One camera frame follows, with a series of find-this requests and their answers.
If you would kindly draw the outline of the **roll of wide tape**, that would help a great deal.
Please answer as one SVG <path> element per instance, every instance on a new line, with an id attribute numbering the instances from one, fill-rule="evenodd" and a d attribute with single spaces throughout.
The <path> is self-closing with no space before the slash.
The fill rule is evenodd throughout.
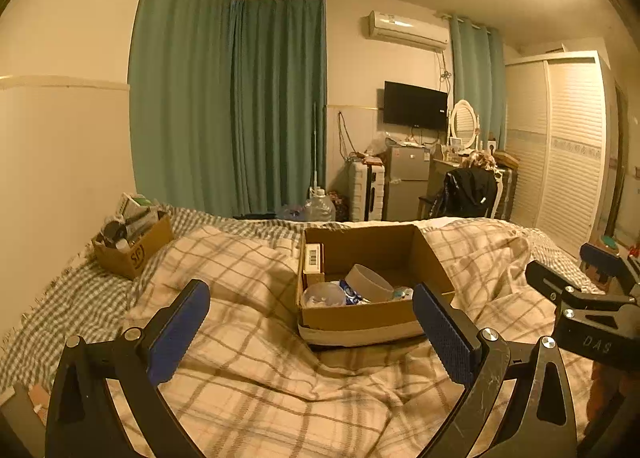
<path id="1" fill-rule="evenodd" d="M 372 303 L 392 300 L 394 287 L 375 271 L 356 263 L 345 278 L 346 285 L 363 300 Z"/>

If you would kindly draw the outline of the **dark suitcase by wardrobe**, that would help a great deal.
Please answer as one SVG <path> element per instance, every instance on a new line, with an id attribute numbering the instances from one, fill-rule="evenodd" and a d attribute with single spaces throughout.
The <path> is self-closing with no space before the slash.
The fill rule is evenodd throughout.
<path id="1" fill-rule="evenodd" d="M 499 180 L 501 181 L 502 188 L 495 218 L 510 221 L 514 206 L 515 191 L 518 186 L 518 171 L 499 167 L 497 173 L 500 175 Z"/>

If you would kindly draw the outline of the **white louvred wardrobe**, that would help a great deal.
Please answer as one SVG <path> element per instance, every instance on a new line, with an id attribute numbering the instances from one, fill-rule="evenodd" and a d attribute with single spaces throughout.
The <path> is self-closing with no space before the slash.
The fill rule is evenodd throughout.
<path id="1" fill-rule="evenodd" d="M 506 152 L 518 159 L 511 221 L 576 258 L 599 224 L 611 153 L 610 71 L 596 51 L 506 65 Z"/>

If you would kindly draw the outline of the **silver mini fridge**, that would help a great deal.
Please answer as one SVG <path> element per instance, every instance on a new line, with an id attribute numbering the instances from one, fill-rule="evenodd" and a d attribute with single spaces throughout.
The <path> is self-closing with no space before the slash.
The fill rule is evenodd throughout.
<path id="1" fill-rule="evenodd" d="M 422 147 L 393 146 L 385 153 L 383 219 L 412 221 L 426 193 L 431 154 Z"/>

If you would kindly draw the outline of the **beige plaid blanket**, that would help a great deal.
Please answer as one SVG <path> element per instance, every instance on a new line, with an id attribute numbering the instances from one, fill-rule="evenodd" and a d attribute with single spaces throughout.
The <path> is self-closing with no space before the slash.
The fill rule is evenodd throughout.
<path id="1" fill-rule="evenodd" d="M 550 302 L 529 287 L 538 260 L 590 289 L 575 260 L 538 230 L 498 220 L 432 220 L 420 230 L 478 326 L 533 342 L 549 334 Z M 142 326 L 193 278 L 209 310 L 165 400 L 209 457 L 413 457 L 461 394 L 424 339 L 316 350 L 300 336 L 295 301 L 302 227 L 187 231 L 140 279 L 122 328 Z"/>

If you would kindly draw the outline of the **oval white vanity mirror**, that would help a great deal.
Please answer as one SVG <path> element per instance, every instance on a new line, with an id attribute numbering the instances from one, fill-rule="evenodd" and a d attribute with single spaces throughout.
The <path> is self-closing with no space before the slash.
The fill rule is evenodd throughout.
<path id="1" fill-rule="evenodd" d="M 448 122 L 449 144 L 461 149 L 477 149 L 480 145 L 480 116 L 467 100 L 454 104 Z"/>

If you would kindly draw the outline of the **large open cardboard box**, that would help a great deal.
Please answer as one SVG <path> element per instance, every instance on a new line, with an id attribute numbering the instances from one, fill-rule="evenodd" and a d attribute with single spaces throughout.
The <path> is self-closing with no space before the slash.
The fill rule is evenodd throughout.
<path id="1" fill-rule="evenodd" d="M 419 336 L 412 306 L 419 285 L 447 301 L 454 297 L 454 285 L 419 226 L 308 229 L 298 263 L 300 337 L 311 345 L 349 348 Z"/>

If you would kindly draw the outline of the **small cardboard box with clutter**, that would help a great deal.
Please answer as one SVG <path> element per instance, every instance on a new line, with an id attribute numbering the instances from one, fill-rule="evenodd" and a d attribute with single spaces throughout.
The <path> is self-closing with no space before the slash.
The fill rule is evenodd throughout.
<path id="1" fill-rule="evenodd" d="M 173 239 L 167 211 L 144 195 L 122 193 L 114 215 L 105 218 L 93 237 L 92 247 L 101 267 L 134 279 Z"/>

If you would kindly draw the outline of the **white suitcase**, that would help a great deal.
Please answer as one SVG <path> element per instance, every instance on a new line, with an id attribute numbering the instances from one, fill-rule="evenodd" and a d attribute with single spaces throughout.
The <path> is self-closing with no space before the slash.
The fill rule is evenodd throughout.
<path id="1" fill-rule="evenodd" d="M 385 168 L 353 160 L 348 169 L 349 218 L 380 221 L 383 215 Z"/>

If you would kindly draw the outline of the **green curtain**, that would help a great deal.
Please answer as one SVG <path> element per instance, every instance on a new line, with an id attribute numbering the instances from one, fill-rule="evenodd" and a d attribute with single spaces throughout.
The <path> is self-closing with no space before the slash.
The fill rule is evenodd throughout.
<path id="1" fill-rule="evenodd" d="M 231 0 L 139 0 L 128 66 L 138 191 L 225 217 L 238 205 L 230 10 Z"/>
<path id="2" fill-rule="evenodd" d="M 465 100 L 480 119 L 480 140 L 506 145 L 506 63 L 503 42 L 493 27 L 468 18 L 449 19 L 454 61 L 454 102 Z"/>
<path id="3" fill-rule="evenodd" d="M 326 2 L 234 0 L 231 117 L 243 213 L 303 204 L 326 183 Z"/>

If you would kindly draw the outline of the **large clear water jug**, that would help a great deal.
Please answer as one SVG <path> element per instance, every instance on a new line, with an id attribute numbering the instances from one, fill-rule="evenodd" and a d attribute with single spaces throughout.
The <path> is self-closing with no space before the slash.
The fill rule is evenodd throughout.
<path id="1" fill-rule="evenodd" d="M 313 187 L 304 204 L 304 220 L 306 222 L 333 222 L 335 207 L 331 198 L 322 187 Z"/>

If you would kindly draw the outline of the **white air conditioner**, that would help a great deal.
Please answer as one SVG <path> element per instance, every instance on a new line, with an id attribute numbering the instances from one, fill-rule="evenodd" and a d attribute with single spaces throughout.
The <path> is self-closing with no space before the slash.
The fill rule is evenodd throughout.
<path id="1" fill-rule="evenodd" d="M 449 46 L 445 27 L 378 11 L 369 14 L 369 36 L 433 51 L 445 51 Z"/>

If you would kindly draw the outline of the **middle green curtain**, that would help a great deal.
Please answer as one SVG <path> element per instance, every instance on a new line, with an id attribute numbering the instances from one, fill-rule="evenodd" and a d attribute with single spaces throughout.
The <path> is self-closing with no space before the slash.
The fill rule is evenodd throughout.
<path id="1" fill-rule="evenodd" d="M 303 204 L 326 183 L 326 2 L 234 0 L 231 117 L 243 213 Z"/>

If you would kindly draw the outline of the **left green curtain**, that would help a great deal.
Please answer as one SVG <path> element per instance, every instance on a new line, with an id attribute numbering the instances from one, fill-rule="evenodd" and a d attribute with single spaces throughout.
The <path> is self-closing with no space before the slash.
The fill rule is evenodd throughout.
<path id="1" fill-rule="evenodd" d="M 225 217 L 238 205 L 230 10 L 231 0 L 139 0 L 128 66 L 138 191 Z"/>

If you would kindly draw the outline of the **black wall television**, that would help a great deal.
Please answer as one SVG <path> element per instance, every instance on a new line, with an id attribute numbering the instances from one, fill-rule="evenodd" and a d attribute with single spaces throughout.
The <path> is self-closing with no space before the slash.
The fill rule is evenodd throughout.
<path id="1" fill-rule="evenodd" d="M 400 82 L 385 82 L 383 94 L 385 123 L 445 131 L 448 126 L 447 108 L 446 92 Z"/>

